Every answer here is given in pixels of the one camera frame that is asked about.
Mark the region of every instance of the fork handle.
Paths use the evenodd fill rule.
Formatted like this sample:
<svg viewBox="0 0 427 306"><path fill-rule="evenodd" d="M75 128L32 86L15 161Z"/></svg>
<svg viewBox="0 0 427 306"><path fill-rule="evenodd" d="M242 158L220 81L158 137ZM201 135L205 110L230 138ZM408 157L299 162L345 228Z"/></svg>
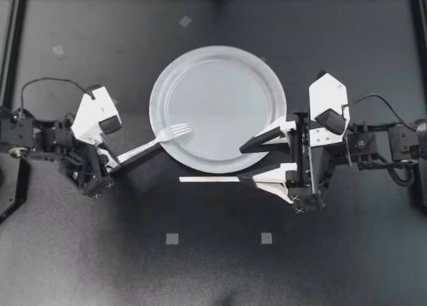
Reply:
<svg viewBox="0 0 427 306"><path fill-rule="evenodd" d="M153 150L156 149L157 147L155 147L155 146L158 146L158 145L159 145L159 143L158 143L157 138L156 138L153 141L150 141L149 143L146 143L142 146L138 146L134 149L131 149L130 151L127 151L126 153L123 153L123 154L117 156L117 159L119 160L120 164L123 164L124 162L130 160L132 157L135 157L136 155L142 154L143 152L147 153L148 150L151 150L151 148Z"/></svg>

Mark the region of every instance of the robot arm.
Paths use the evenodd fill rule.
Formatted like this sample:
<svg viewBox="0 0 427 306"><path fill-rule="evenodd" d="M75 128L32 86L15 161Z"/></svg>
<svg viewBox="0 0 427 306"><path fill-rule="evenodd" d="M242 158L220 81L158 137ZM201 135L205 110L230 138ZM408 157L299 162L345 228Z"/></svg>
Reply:
<svg viewBox="0 0 427 306"><path fill-rule="evenodd" d="M23 109L0 109L0 152L12 157L58 161L59 171L84 195L99 197L113 185L111 174L157 149L148 143L115 156L103 135L121 128L121 119L107 89L84 94L75 116L41 121Z"/></svg>
<svg viewBox="0 0 427 306"><path fill-rule="evenodd" d="M242 153L285 149L290 154L291 163L282 165L293 165L294 168L287 167L283 178L275 181L256 181L257 171L249 172L247 179L252 182L247 184L278 195L297 213L325 207L326 190L336 165L357 163L359 170L386 169L398 185L411 186L418 159L427 158L425 119L408 125L381 96L369 95L383 99L400 121L385 125L351 124L349 107L365 97L349 104L346 87L328 73L320 74L310 86L309 95L309 111L288 114L287 121L284 117L279 118L240 148ZM392 162L387 162L378 153L376 134L381 131L388 134ZM395 169L404 169L408 178L402 179ZM267 167L263 172L270 176L278 173L277 167ZM181 177L180 180L212 181L207 179L209 177L198 180ZM244 180L237 176L235 181Z"/></svg>

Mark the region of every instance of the plate rim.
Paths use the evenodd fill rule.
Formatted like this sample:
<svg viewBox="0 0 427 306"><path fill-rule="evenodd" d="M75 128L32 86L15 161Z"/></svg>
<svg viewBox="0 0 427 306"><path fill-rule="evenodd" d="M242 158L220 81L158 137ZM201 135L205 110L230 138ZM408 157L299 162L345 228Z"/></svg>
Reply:
<svg viewBox="0 0 427 306"><path fill-rule="evenodd" d="M159 77L154 83L153 89L151 90L150 100L149 100L149 120L151 124L151 129L154 132L154 135L157 136L157 133L160 129L155 129L157 125L154 125L154 117L153 114L154 110L154 100L153 97L156 95L155 92L159 91L162 92L161 88L165 85L166 79L173 73L173 70L176 68L176 65L182 63L183 61L191 60L193 56L202 56L202 55L209 55L209 52L215 52L215 55L226 55L227 53L230 54L233 53L233 55L240 55L244 56L245 60L250 60L248 64L255 68L257 70L260 70L260 75L263 77L264 80L266 80L268 87L273 87L274 91L271 93L271 95L275 98L273 98L273 102L276 102L278 97L283 101L282 106L273 104L272 112L274 112L274 115L272 116L272 121L277 119L279 116L284 116L287 113L287 103L286 103L286 94L284 92L282 83L278 79L278 76L274 73L274 71L271 69L269 65L267 65L261 58L258 56L245 51L243 49L232 47L232 46L224 46L224 45L212 45L212 46L205 46L200 47L196 49L192 49L191 51L188 51L176 59L174 59L169 65L165 67L165 69L160 73ZM223 164L223 163L204 163L203 161L200 161L199 157L193 157L194 161L192 164L196 165L188 165L189 155L185 155L185 152L181 150L181 152L174 151L174 149L179 149L179 147L176 144L173 143L161 143L161 146L165 151L176 161L180 162L181 164L198 171L202 171L205 173L232 173L235 171L241 171L243 169L246 169L248 167L251 167L252 165L259 162L261 159L263 159L268 152L264 153L249 153L246 154L247 156L244 157L244 160L240 161L234 161L232 163Z"/></svg>

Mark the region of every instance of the gray square marker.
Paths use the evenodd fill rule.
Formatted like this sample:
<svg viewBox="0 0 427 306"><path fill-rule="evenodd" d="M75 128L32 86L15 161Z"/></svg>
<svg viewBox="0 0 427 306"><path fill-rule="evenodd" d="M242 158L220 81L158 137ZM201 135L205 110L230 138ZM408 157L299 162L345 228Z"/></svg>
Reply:
<svg viewBox="0 0 427 306"><path fill-rule="evenodd" d="M271 233L261 233L261 245L271 245L273 243L273 236Z"/></svg>
<svg viewBox="0 0 427 306"><path fill-rule="evenodd" d="M178 22L178 24L180 24L184 28L187 28L188 25L191 24L192 21L193 21L193 19L189 18L187 15L184 15L184 17L181 18L181 20Z"/></svg>
<svg viewBox="0 0 427 306"><path fill-rule="evenodd" d="M166 233L166 245L178 245L179 234L178 233Z"/></svg>
<svg viewBox="0 0 427 306"><path fill-rule="evenodd" d="M64 48L60 45L56 45L52 47L53 54L56 56L64 55Z"/></svg>

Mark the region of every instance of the screw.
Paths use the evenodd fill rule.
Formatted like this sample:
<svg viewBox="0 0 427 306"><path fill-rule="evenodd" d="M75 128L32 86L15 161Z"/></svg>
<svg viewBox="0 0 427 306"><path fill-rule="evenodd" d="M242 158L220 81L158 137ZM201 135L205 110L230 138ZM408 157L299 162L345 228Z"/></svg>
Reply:
<svg viewBox="0 0 427 306"><path fill-rule="evenodd" d="M357 148L363 148L363 147L365 147L365 142L364 142L363 140L359 140L359 141L356 143L356 147L357 147Z"/></svg>

